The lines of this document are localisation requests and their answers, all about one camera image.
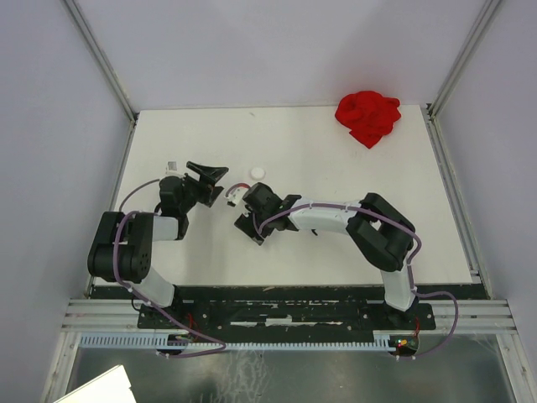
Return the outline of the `white round earbud case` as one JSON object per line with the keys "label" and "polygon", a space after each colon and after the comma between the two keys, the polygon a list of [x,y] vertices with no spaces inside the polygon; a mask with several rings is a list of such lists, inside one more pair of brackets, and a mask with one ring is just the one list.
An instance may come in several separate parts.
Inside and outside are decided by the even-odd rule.
{"label": "white round earbud case", "polygon": [[266,171],[261,167],[253,167],[249,174],[255,181],[261,181],[266,176]]}

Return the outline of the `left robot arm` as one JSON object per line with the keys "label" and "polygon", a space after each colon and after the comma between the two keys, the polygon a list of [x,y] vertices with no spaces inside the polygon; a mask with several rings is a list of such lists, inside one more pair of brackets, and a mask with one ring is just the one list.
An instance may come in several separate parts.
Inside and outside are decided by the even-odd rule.
{"label": "left robot arm", "polygon": [[175,285],[154,268],[153,246],[182,240],[189,227],[189,211],[198,204],[212,207],[223,191],[217,182],[229,171],[191,161],[186,168],[198,176],[169,169],[163,178],[135,189],[159,185],[155,211],[126,213],[121,203],[117,211],[104,212],[87,257],[91,276],[117,283],[144,303],[157,306],[156,316],[166,327],[178,327],[185,320],[185,306],[174,300]]}

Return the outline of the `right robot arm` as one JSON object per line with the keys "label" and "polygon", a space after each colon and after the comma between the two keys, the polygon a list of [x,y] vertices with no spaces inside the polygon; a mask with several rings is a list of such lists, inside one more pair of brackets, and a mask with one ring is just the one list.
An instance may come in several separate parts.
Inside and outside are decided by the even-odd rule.
{"label": "right robot arm", "polygon": [[388,324],[404,328],[415,319],[417,295],[411,261],[422,243],[414,225],[379,194],[339,203],[301,195],[281,198],[259,182],[232,186],[226,199],[231,207],[244,205],[246,212],[234,225],[258,245],[275,231],[349,236],[366,261],[381,272]]}

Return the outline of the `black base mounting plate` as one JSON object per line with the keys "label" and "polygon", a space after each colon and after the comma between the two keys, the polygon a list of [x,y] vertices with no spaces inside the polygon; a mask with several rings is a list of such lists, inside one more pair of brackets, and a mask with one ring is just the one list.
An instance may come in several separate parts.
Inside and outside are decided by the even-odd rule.
{"label": "black base mounting plate", "polygon": [[162,312],[143,306],[140,328],[172,328],[167,316],[197,330],[256,326],[347,326],[357,330],[435,330],[431,305],[408,312],[370,301],[180,301]]}

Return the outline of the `red crumpled cloth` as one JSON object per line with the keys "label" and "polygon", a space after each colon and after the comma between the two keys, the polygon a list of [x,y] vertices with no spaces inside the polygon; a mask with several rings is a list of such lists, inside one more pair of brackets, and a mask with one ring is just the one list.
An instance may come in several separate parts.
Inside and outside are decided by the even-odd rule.
{"label": "red crumpled cloth", "polygon": [[360,91],[344,96],[335,119],[349,129],[349,134],[366,148],[374,147],[389,135],[401,119],[400,100],[374,91]]}

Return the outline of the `white paper sheet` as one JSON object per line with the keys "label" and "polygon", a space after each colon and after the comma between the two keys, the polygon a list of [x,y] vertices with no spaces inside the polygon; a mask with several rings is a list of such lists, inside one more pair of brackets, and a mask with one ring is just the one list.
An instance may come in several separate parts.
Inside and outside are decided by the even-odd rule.
{"label": "white paper sheet", "polygon": [[57,400],[59,403],[135,403],[131,383],[122,365],[117,365]]}

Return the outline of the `left aluminium frame post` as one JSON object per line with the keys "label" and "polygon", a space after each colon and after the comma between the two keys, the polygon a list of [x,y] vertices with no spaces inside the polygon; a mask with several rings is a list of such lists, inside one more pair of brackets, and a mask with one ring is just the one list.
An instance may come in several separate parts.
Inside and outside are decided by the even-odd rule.
{"label": "left aluminium frame post", "polygon": [[113,96],[118,101],[128,120],[135,123],[138,113],[134,110],[131,102],[128,100],[128,96],[120,84],[117,74],[107,58],[106,52],[99,45],[97,37],[94,34],[87,17],[83,13],[81,5],[75,0],[61,0],[60,2],[75,25],[77,32],[89,50],[97,68],[102,73]]}

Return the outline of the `aluminium frame post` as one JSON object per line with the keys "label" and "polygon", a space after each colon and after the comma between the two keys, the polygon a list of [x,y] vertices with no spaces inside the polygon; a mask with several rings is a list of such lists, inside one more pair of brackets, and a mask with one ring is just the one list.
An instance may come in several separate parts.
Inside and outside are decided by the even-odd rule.
{"label": "aluminium frame post", "polygon": [[445,108],[462,74],[500,13],[503,4],[503,0],[487,0],[482,5],[434,101],[427,107],[430,119],[437,118]]}
{"label": "aluminium frame post", "polygon": [[106,52],[99,45],[97,37],[94,34],[87,17],[83,13],[81,5],[75,0],[61,0],[60,2],[75,25],[77,32],[89,50],[97,68],[102,73],[113,96],[118,101],[128,120],[135,123],[138,113],[134,110],[131,102],[128,100],[128,96],[120,84],[117,74],[107,58]]}

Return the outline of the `aluminium front rail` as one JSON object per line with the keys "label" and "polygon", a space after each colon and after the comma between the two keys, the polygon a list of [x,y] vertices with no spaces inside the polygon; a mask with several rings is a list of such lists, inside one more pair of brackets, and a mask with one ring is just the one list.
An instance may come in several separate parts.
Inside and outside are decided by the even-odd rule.
{"label": "aluminium front rail", "polygon": [[[458,301],[456,311],[451,301],[430,302],[435,328],[420,328],[424,335],[446,335],[457,322],[456,335],[515,334],[517,328],[505,300]],[[72,300],[63,319],[65,332],[151,332],[138,326],[138,313],[129,301]]]}

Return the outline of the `right aluminium frame post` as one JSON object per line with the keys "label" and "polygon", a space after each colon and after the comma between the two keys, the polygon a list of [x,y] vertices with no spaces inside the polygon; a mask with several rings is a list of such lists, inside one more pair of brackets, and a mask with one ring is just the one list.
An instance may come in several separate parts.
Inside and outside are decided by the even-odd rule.
{"label": "right aluminium frame post", "polygon": [[427,107],[430,119],[437,118],[445,108],[462,74],[500,13],[503,4],[503,0],[487,0],[482,5],[434,101]]}

